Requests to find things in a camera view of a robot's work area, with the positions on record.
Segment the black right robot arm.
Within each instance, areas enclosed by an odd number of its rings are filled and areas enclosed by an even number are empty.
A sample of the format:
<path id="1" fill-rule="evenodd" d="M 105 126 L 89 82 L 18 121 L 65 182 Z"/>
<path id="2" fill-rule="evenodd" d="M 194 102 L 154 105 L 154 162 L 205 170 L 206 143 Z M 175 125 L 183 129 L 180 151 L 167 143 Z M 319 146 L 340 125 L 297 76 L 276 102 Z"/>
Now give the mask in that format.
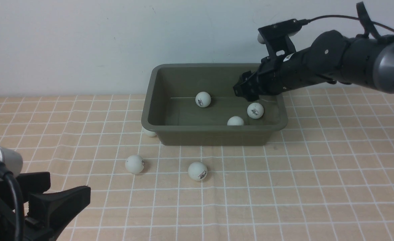
<path id="1" fill-rule="evenodd" d="M 327 31 L 307 49 L 264 58 L 257 70 L 239 77 L 233 90 L 253 102 L 262 95 L 338 82 L 394 94 L 394 39 L 383 43 Z"/>

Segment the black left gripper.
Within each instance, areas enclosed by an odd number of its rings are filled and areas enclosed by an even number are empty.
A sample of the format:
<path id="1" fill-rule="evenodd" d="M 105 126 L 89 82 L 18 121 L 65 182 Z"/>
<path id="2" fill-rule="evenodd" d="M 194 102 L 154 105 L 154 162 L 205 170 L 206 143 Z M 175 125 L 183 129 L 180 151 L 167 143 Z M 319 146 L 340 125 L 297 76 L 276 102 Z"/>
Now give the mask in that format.
<path id="1" fill-rule="evenodd" d="M 17 182 L 28 205 L 24 212 L 24 241 L 56 241 L 69 223 L 91 202 L 91 188 L 79 186 L 43 194 L 51 187 L 49 172 L 18 175 Z M 0 179 L 0 241 L 15 240 L 15 205 L 6 181 Z"/>

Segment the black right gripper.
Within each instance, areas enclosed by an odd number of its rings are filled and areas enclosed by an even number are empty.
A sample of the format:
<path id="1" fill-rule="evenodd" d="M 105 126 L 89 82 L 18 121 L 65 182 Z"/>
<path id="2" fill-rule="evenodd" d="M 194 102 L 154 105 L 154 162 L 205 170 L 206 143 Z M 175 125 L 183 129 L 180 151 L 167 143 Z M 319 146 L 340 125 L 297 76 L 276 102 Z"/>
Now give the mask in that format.
<path id="1" fill-rule="evenodd" d="M 307 53 L 301 50 L 276 61 L 268 58 L 261 63 L 257 75 L 252 71 L 242 73 L 233 86 L 235 96 L 255 102 L 259 95 L 274 96 L 318 84 L 318 77 L 307 66 Z"/>

